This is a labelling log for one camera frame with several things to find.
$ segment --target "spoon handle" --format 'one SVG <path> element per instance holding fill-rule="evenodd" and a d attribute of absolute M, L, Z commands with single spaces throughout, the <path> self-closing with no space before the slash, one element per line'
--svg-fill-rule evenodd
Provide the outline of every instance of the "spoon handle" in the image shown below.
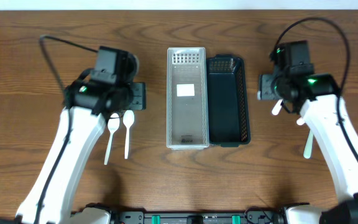
<path fill-rule="evenodd" d="M 112 134 L 113 133 L 110 134 L 109 143 L 107 144 L 106 155 L 104 156 L 104 165 L 107 165 L 107 163 L 109 162 L 110 149 L 111 149 L 111 143 L 112 143 Z"/>
<path fill-rule="evenodd" d="M 125 159 L 128 159 L 129 154 L 129 128 L 127 128 L 127 136 L 125 138 Z"/>

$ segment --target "white plastic spoon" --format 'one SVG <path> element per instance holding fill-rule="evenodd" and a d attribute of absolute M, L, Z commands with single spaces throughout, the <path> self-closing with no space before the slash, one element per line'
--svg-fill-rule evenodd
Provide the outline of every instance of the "white plastic spoon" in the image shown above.
<path fill-rule="evenodd" d="M 135 121 L 135 114 L 131 110 L 127 110 L 124 113 L 123 122 L 125 127 L 127 127 L 127 136 L 125 138 L 125 159 L 128 159 L 129 154 L 129 129 L 134 124 Z"/>
<path fill-rule="evenodd" d="M 109 156 L 110 156 L 110 150 L 111 150 L 111 144 L 112 144 L 112 135 L 118 130 L 119 127 L 119 117 L 118 114 L 114 113 L 111 115 L 107 127 L 110 131 L 110 138 L 109 143 L 107 145 L 106 155 L 104 157 L 104 165 L 107 165 L 109 162 Z"/>

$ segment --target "table surface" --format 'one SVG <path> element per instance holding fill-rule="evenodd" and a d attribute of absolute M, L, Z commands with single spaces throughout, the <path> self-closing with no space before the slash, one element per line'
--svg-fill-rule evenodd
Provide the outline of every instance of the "table surface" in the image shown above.
<path fill-rule="evenodd" d="M 272 116 L 272 101 L 257 101 L 260 74 L 278 35 L 306 16 L 324 16 L 346 31 L 352 62 L 347 109 L 358 132 L 358 11 L 32 11 L 0 12 L 0 216 L 13 217 L 32 188 L 55 138 L 62 96 L 38 46 L 41 34 L 94 49 L 124 49 L 140 60 L 137 82 L 147 84 L 147 109 L 135 112 L 130 159 L 125 128 L 115 133 L 103 165 L 108 131 L 94 147 L 74 210 L 102 202 L 146 211 L 245 210 L 310 202 L 337 203 L 331 174 L 316 143 L 303 158 L 306 126 L 295 115 Z M 342 77 L 344 46 L 332 28 L 309 22 L 284 40 L 308 39 L 317 73 Z M 65 84 L 93 67 L 95 54 L 48 42 Z M 205 47 L 207 56 L 232 53 L 246 62 L 252 140 L 238 148 L 166 148 L 166 57 L 169 47 Z"/>

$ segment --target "cable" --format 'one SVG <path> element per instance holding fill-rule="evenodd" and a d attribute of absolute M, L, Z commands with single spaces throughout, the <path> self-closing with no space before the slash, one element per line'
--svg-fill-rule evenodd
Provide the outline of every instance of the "cable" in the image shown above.
<path fill-rule="evenodd" d="M 251 206 L 251 207 L 249 207 L 249 208 L 244 212 L 244 214 L 243 214 L 243 217 L 244 217 L 245 220 L 247 220 L 247 223 L 256 224 L 256 223 L 254 223 L 254 222 L 248 220 L 248 211 L 249 211 L 251 208 L 256 208 L 256 209 L 260 210 L 261 212 L 263 212 L 263 213 L 265 214 L 265 217 L 269 220 L 269 222 L 266 222 L 265 224 L 269 224 L 269 223 L 272 223 L 272 222 L 273 222 L 273 219 L 272 219 L 272 218 L 269 218 L 269 216 L 265 213 L 265 211 L 264 211 L 263 209 L 261 209 L 261 208 L 258 207 L 258 206 Z"/>
<path fill-rule="evenodd" d="M 40 47 L 41 47 L 42 55 L 44 56 L 44 59 L 47 61 L 49 69 L 51 70 L 52 74 L 54 75 L 54 77 L 55 77 L 55 79 L 56 79 L 56 81 L 57 81 L 57 83 L 58 83 L 58 85 L 59 85 L 59 87 L 60 87 L 60 89 L 61 89 L 61 91 L 63 93 L 63 97 L 64 97 L 64 100 L 65 100 L 65 106 L 66 106 L 67 112 L 68 112 L 68 128 L 67 128 L 67 134 L 65 136 L 65 140 L 63 142 L 62 148 L 60 149 L 60 152 L 59 152 L 59 154 L 58 154 L 58 156 L 56 158 L 56 161 L 53 164 L 53 166 L 52 166 L 52 168 L 50 170 L 50 173 L 49 173 L 49 175 L 47 177 L 47 180 L 45 181 L 45 185 L 44 185 L 44 187 L 43 187 L 43 189 L 41 191 L 40 199 L 39 199 L 38 204 L 37 204 L 37 211 L 35 213 L 34 224 L 39 223 L 40 214 L 41 214 L 42 208 L 44 207 L 44 199 L 45 199 L 45 196 L 47 194 L 49 183 L 50 183 L 50 181 L 51 181 L 51 179 L 53 177 L 53 174 L 56 171 L 57 165 L 59 164 L 59 161 L 62 158 L 62 155 L 63 155 L 63 153 L 64 153 L 64 151 L 65 151 L 65 149 L 67 147 L 67 144 L 70 141 L 71 127 L 73 125 L 73 120 L 72 120 L 72 117 L 71 117 L 71 114 L 70 114 L 70 99 L 69 99 L 68 95 L 65 93 L 65 88 L 64 88 L 64 84 L 62 82 L 62 79 L 60 78 L 60 75 L 57 72 L 57 69 L 55 68 L 55 66 L 53 65 L 52 60 L 50 59 L 49 54 L 48 54 L 48 52 L 47 52 L 47 50 L 45 48 L 45 44 L 44 44 L 45 39 L 56 40 L 56 41 L 66 43 L 68 45 L 79 47 L 81 49 L 89 50 L 89 51 L 96 52 L 96 53 L 98 52 L 97 50 L 87 48 L 87 47 L 84 47 L 82 45 L 70 42 L 68 40 L 62 40 L 62 39 L 52 37 L 52 36 L 49 36 L 49 35 L 42 35 L 40 37 L 40 39 L 39 39 L 39 44 L 40 44 Z"/>
<path fill-rule="evenodd" d="M 119 119 L 122 118 L 124 115 L 119 116 L 118 118 L 109 118 L 109 119 Z"/>
<path fill-rule="evenodd" d="M 342 78 L 342 82 L 341 82 L 341 86 L 339 88 L 339 91 L 337 93 L 337 101 L 336 101 L 336 114 L 338 117 L 338 123 L 341 127 L 342 133 L 345 137 L 345 140 L 347 142 L 347 145 L 349 145 L 349 148 L 351 149 L 354 158 L 356 159 L 357 163 L 358 163 L 358 154 L 356 152 L 356 150 L 354 149 L 354 146 L 349 138 L 349 136 L 347 135 L 347 132 L 345 130 L 345 126 L 343 124 L 343 119 L 341 116 L 341 111 L 339 110 L 339 102 L 341 100 L 341 96 L 343 94 L 343 90 L 345 87 L 345 83 L 346 83 L 346 79 L 347 79 L 347 74 L 349 71 L 349 66 L 351 63 L 351 50 L 350 50 L 350 46 L 349 46 L 349 41 L 346 38 L 345 33 L 343 32 L 343 30 L 333 21 L 326 19 L 326 18 L 322 18 L 322 17 L 307 17 L 304 19 L 299 20 L 298 22 L 293 23 L 292 25 L 290 25 L 289 27 L 287 27 L 278 37 L 276 44 L 274 45 L 274 50 L 277 48 L 278 43 L 280 43 L 282 37 L 285 35 L 285 33 L 287 33 L 292 27 L 295 27 L 298 24 L 301 24 L 302 22 L 306 22 L 306 21 L 322 21 L 325 22 L 327 24 L 329 24 L 330 26 L 332 26 L 333 28 L 335 28 L 335 30 L 339 33 L 339 35 L 342 37 L 342 40 L 344 42 L 345 45 L 345 49 L 346 49 L 346 63 L 345 63 L 345 69 L 344 69 L 344 74 L 343 74 L 343 78 Z"/>

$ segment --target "black plastic basket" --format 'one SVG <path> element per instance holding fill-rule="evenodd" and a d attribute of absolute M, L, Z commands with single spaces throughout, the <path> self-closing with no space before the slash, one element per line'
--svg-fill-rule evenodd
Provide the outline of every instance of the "black plastic basket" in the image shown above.
<path fill-rule="evenodd" d="M 244 61 L 217 55 L 206 61 L 209 141 L 238 147 L 251 140 Z"/>

